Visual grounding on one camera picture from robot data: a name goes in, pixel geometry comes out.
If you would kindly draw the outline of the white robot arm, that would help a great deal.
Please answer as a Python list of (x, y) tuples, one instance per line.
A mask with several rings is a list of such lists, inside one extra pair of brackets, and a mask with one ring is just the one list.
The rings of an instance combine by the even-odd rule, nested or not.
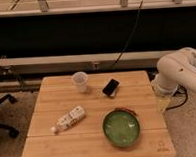
[(158, 96), (172, 96), (179, 85), (196, 93), (196, 50), (183, 48), (162, 56), (158, 74), (151, 82)]

